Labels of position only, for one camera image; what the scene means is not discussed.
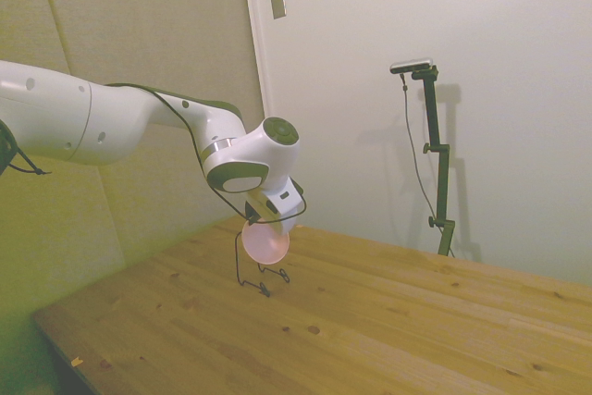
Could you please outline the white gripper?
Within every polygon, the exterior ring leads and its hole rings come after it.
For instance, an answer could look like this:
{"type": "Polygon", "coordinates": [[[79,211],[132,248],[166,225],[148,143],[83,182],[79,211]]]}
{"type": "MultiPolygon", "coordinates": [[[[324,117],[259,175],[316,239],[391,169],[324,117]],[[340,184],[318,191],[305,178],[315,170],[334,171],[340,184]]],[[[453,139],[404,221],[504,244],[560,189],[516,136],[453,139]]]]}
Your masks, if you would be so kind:
{"type": "Polygon", "coordinates": [[[303,189],[291,178],[275,189],[264,191],[264,220],[279,235],[287,235],[296,224],[296,218],[305,210],[303,189]]]}

